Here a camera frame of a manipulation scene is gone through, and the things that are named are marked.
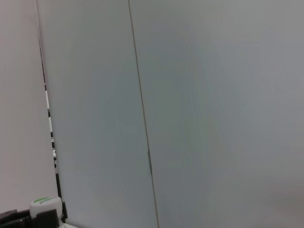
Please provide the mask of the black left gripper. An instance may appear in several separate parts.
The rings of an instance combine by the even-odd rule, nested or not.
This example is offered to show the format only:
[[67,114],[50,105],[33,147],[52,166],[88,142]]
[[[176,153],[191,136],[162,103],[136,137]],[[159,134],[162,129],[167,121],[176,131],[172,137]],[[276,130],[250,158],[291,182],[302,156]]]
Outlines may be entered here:
[[[62,201],[62,219],[67,219],[66,203]],[[0,214],[0,228],[30,228],[31,216],[29,210],[9,210]],[[58,228],[59,219],[56,209],[41,212],[35,218],[36,228]]]

